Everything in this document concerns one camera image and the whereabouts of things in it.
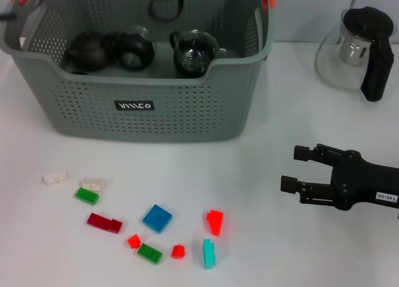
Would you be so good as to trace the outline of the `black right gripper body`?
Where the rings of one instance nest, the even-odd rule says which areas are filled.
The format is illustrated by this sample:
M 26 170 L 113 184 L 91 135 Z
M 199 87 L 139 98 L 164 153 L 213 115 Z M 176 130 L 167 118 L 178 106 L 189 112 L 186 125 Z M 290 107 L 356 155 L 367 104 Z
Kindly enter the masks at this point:
M 357 203 L 398 208 L 398 169 L 364 160 L 347 150 L 334 163 L 331 186 L 334 207 L 348 211 Z

